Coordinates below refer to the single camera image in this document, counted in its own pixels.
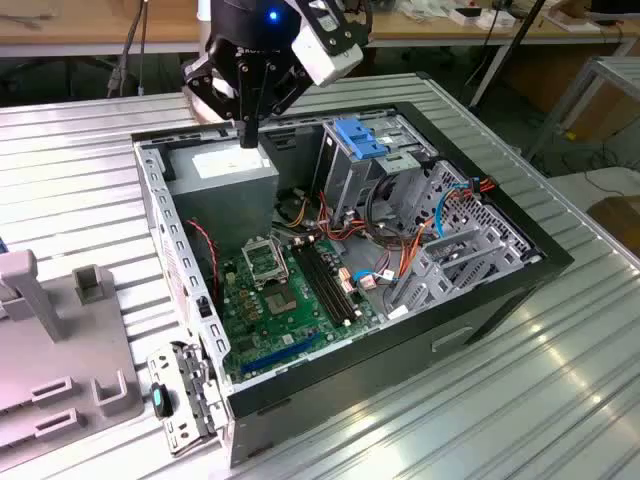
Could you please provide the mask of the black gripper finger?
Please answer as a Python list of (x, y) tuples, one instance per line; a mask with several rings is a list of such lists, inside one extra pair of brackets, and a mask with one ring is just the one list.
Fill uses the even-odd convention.
[(249, 101), (249, 148), (257, 147), (260, 123), (283, 114), (309, 88), (309, 75), (298, 59), (270, 59), (259, 79)]
[(233, 53), (207, 52), (183, 65), (183, 90), (199, 123), (232, 122), (240, 147), (248, 148), (249, 96), (241, 73)]

